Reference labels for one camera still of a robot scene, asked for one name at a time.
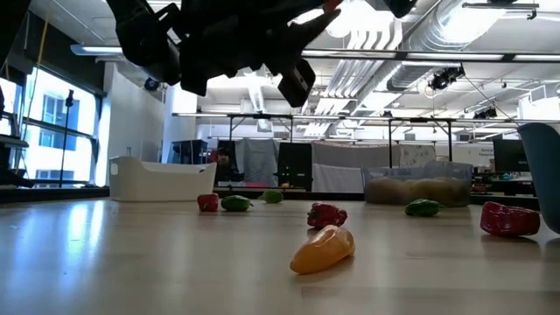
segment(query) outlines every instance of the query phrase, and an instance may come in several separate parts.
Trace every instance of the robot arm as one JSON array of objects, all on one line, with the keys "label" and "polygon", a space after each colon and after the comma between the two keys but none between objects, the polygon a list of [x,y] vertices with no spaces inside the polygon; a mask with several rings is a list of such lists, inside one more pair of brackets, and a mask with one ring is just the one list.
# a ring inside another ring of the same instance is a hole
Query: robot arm
[{"label": "robot arm", "polygon": [[[183,0],[154,12],[146,0],[107,0],[124,56],[153,80],[205,95],[207,80],[265,65],[281,74],[278,88],[292,107],[305,104],[315,82],[302,51],[339,14],[342,0]],[[383,0],[397,16],[417,0]],[[288,23],[312,9],[324,14]],[[168,36],[173,30],[180,42]]]}]

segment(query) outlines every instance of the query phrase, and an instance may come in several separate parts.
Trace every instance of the chair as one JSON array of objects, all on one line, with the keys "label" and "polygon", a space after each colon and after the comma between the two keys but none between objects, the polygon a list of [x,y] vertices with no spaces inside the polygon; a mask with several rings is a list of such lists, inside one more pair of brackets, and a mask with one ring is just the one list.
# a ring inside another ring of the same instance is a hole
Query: chair
[{"label": "chair", "polygon": [[519,129],[544,222],[560,234],[560,134],[544,123]]},{"label": "chair", "polygon": [[113,157],[109,160],[110,196],[116,201],[194,201],[212,193],[216,167],[216,163],[160,164]]}]

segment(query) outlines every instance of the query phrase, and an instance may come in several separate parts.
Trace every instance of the wooden table surface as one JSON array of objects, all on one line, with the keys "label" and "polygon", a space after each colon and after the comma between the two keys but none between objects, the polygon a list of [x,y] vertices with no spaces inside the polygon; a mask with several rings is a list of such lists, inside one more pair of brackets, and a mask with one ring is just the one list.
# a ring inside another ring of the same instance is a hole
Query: wooden table surface
[{"label": "wooden table surface", "polygon": [[255,201],[200,215],[194,203],[89,200],[0,209],[0,313],[523,314],[560,312],[560,235],[504,240],[480,207],[410,218],[339,202],[356,257],[296,276],[311,202]]}]

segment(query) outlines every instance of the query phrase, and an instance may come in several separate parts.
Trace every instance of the clear plastic bin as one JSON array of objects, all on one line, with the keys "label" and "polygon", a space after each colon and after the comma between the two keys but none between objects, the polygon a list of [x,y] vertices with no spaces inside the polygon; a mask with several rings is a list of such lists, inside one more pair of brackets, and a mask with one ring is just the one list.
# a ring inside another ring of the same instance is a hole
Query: clear plastic bin
[{"label": "clear plastic bin", "polygon": [[465,207],[471,197],[473,166],[429,162],[414,168],[362,168],[367,203],[406,205],[418,199],[435,200],[446,207]]}]

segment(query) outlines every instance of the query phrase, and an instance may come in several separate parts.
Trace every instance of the person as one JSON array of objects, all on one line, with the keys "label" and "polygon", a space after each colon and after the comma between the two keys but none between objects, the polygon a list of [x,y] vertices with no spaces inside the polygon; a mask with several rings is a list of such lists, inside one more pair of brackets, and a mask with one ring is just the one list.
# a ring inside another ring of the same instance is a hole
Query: person
[{"label": "person", "polygon": [[219,148],[217,153],[216,163],[218,164],[218,169],[216,170],[214,183],[242,181],[242,176],[237,170],[237,165],[231,161],[229,150],[226,148]]}]

